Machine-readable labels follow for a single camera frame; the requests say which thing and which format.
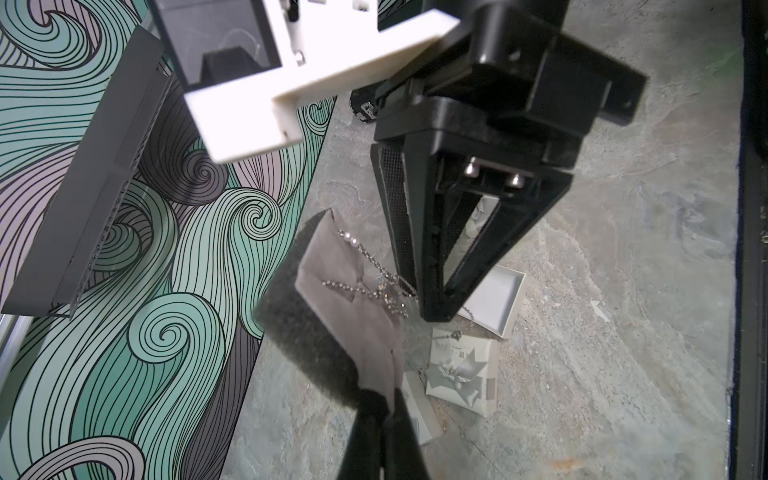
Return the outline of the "white jewelry box base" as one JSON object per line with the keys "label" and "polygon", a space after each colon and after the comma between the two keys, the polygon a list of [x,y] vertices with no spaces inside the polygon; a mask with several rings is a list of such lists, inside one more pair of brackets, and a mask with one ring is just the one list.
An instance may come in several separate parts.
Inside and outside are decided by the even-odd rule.
{"label": "white jewelry box base", "polygon": [[[497,204],[496,197],[483,196],[479,200],[465,225],[460,228],[458,240],[445,261],[445,280],[475,243]],[[460,308],[458,315],[499,339],[506,339],[522,305],[525,278],[522,272],[496,264]]]}

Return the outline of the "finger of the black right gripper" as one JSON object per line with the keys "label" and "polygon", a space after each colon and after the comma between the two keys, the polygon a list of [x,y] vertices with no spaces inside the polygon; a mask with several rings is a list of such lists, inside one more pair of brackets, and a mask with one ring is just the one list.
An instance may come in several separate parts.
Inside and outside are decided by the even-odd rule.
{"label": "finger of the black right gripper", "polygon": [[412,293],[417,293],[418,284],[402,150],[397,146],[374,143],[370,149],[370,158],[397,273],[402,278],[401,283],[408,285]]}
{"label": "finger of the black right gripper", "polygon": [[[565,195],[573,176],[516,148],[445,131],[407,135],[403,153],[420,315],[427,322],[448,322]],[[496,206],[447,274],[445,262],[484,196],[496,198]]]}

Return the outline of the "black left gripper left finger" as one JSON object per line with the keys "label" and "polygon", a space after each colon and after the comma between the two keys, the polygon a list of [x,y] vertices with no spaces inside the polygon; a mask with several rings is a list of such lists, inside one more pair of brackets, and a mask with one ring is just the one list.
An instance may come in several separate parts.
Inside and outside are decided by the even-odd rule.
{"label": "black left gripper left finger", "polygon": [[378,393],[363,390],[338,480],[380,478],[384,426],[388,416],[386,399]]}

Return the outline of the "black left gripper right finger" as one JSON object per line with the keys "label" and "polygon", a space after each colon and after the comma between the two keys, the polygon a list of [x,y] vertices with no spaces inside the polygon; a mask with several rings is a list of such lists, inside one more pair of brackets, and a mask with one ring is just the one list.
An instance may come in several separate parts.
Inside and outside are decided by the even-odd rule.
{"label": "black left gripper right finger", "polygon": [[407,408],[397,404],[383,429],[383,478],[430,478]]}

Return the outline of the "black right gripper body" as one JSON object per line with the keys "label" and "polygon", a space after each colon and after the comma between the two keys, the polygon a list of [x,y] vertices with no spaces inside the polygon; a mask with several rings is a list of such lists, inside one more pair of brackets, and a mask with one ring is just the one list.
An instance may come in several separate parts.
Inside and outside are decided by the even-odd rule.
{"label": "black right gripper body", "polygon": [[376,91],[378,110],[411,78],[423,97],[444,97],[484,112],[498,131],[533,143],[558,168],[575,166],[594,121],[634,119],[648,78],[566,35],[566,1],[387,1],[381,31],[437,10],[456,30]]}

